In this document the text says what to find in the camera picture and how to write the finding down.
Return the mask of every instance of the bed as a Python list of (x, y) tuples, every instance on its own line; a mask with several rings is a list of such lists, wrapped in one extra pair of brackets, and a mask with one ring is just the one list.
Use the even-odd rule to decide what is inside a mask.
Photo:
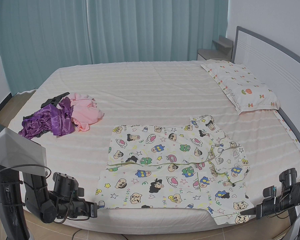
[[(264, 41), (259, 36), (254, 37), (253, 32), (237, 31), (248, 35), (248, 38), (245, 35), (240, 37), (237, 32), (233, 62), (250, 66), (257, 59), (249, 51), (259, 48), (251, 46), (250, 36)], [(296, 62), (295, 58), (286, 56)], [(33, 139), (46, 148), (47, 164), (52, 172), (75, 177), (79, 186), (85, 189), (84, 198), (91, 202), (96, 200), (95, 191), (100, 171), (107, 163), (114, 125), (181, 127), (188, 123), (189, 117), (203, 114), (212, 115), (232, 140), (244, 146), (251, 162), (251, 171), (246, 178), (247, 195), (254, 205), (263, 200), (264, 188), (280, 186), (278, 176), (282, 171), (295, 167), (299, 181), (300, 152), (274, 113), (257, 110), (238, 116), (234, 105), (200, 66), (201, 63), (122, 62), (60, 68), (33, 94), (9, 128), (20, 131), (23, 116), (40, 109), (48, 98), (64, 92), (94, 97), (104, 117), (91, 125), (89, 131), (76, 131), (63, 137), (55, 137), (48, 132)], [(295, 126), (300, 138), (300, 124)], [(54, 184), (52, 177), (47, 181), (51, 189)], [(67, 220), (65, 223), (82, 229), (120, 234), (184, 233), (225, 226), (216, 225), (206, 210), (198, 209), (99, 209), (98, 218), (85, 222)]]

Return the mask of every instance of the pink cloth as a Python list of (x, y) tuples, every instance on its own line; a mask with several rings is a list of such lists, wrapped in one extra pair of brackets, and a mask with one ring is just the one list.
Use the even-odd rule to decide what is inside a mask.
[(103, 112), (97, 108), (95, 99), (89, 95), (71, 93), (67, 97), (73, 106), (71, 120), (77, 126), (78, 131), (88, 131), (89, 125), (103, 117)]

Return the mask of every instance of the floor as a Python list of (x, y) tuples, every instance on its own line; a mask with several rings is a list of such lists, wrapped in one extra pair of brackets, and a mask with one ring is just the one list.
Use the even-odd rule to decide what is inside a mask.
[[(0, 123), (8, 126), (23, 105), (32, 96), (32, 93), (15, 95), (0, 111)], [(25, 211), (25, 218), (29, 230), (37, 240), (71, 240), (72, 234), (78, 229), (58, 225), (55, 223), (44, 224), (33, 214)], [(290, 226), (289, 218), (261, 218), (252, 219), (247, 223), (229, 226), (209, 231), (184, 234), (157, 234), (157, 235), (120, 235), (81, 230), (75, 235), (75, 240), (271, 240), (281, 234)], [(5, 240), (6, 234), (0, 221), (0, 240)]]

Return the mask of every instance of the purple satin garment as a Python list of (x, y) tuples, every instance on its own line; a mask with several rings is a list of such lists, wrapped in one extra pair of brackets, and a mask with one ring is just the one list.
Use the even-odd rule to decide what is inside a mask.
[(56, 136), (72, 133), (75, 129), (71, 122), (73, 108), (70, 99), (64, 98), (59, 102), (59, 106), (62, 110), (48, 104), (35, 112), (31, 118), (24, 119), (23, 129), (19, 134), (30, 140), (43, 131), (52, 131)]

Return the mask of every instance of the pillow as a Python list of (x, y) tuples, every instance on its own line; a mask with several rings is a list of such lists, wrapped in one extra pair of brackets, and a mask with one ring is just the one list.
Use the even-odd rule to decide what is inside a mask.
[(265, 83), (261, 83), (243, 64), (223, 60), (207, 61), (201, 66), (235, 105), (238, 115), (244, 111), (280, 108), (280, 102), (272, 90)]

